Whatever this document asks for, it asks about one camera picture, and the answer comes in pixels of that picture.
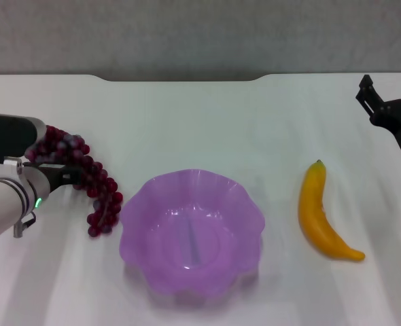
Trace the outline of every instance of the grape bunch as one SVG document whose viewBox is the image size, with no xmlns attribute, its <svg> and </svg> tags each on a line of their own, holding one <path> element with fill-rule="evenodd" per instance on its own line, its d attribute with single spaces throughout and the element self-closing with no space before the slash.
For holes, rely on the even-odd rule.
<svg viewBox="0 0 401 326">
<path fill-rule="evenodd" d="M 34 164 L 66 164 L 82 168 L 81 183 L 76 190 L 86 190 L 87 196 L 96 198 L 94 213 L 87 216 L 89 236 L 111 233 L 118 223 L 118 213 L 124 196 L 117 192 L 118 184 L 103 169 L 100 162 L 89 156 L 90 147 L 80 135 L 72 135 L 53 126 L 47 126 L 45 137 L 27 149 L 25 158 Z"/>
</svg>

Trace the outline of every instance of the toy banana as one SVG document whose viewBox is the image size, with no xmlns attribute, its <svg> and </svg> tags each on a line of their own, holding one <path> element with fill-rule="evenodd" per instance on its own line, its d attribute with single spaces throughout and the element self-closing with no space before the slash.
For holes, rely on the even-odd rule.
<svg viewBox="0 0 401 326">
<path fill-rule="evenodd" d="M 298 219 L 307 239 L 323 254 L 334 259 L 362 261 L 365 254 L 350 248 L 326 219 L 323 191 L 326 167 L 318 160 L 304 176 L 298 202 Z"/>
</svg>

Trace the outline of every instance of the yellow banana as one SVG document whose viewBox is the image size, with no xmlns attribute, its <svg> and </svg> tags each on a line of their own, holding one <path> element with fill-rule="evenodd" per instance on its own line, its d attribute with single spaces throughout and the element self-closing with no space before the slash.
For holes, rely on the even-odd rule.
<svg viewBox="0 0 401 326">
<path fill-rule="evenodd" d="M 318 160 L 304 176 L 298 202 L 298 220 L 307 239 L 325 255 L 335 259 L 361 261 L 365 254 L 350 248 L 326 219 L 323 191 L 326 167 Z"/>
</svg>

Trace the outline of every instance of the white table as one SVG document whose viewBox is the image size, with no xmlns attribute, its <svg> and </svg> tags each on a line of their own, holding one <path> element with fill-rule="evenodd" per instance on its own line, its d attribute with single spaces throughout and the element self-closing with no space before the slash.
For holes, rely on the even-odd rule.
<svg viewBox="0 0 401 326">
<path fill-rule="evenodd" d="M 266 217 L 258 277 L 200 305 L 149 293 L 120 259 L 122 227 L 89 239 L 89 199 L 58 189 L 23 238 L 0 236 L 0 325 L 401 325 L 401 151 L 355 100 L 362 76 L 0 76 L 0 113 L 83 135 L 126 198 L 156 175 L 202 168 L 241 183 Z M 401 73 L 371 77 L 383 99 L 401 98 Z M 300 231 L 300 183 L 317 159 L 326 212 L 361 264 L 326 259 Z"/>
</svg>

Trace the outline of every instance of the plastic bowl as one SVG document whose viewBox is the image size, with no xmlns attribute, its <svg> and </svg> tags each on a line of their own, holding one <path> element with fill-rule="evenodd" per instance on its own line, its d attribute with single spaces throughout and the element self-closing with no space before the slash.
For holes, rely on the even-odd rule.
<svg viewBox="0 0 401 326">
<path fill-rule="evenodd" d="M 222 294 L 260 261 L 265 220 L 242 185 L 205 170 L 149 180 L 125 205 L 120 256 L 165 294 Z"/>
</svg>

